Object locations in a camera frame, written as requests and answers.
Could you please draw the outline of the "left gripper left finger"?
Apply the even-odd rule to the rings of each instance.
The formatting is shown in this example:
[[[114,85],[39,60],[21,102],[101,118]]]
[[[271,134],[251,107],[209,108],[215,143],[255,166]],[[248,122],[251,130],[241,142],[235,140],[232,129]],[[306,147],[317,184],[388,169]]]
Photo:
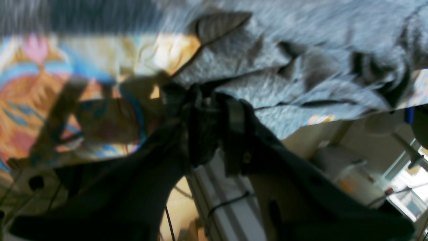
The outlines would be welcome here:
[[[17,216],[10,234],[26,241],[155,241],[170,192],[195,166],[190,143],[200,105],[196,96],[167,100],[174,115],[135,153],[60,207]]]

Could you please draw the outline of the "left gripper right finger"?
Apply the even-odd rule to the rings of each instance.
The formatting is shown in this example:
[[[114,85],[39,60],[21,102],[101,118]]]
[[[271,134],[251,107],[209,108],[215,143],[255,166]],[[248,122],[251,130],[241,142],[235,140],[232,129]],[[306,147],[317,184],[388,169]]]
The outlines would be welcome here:
[[[369,208],[290,152],[243,100],[227,98],[226,175],[247,176],[269,241],[408,241],[413,223]]]

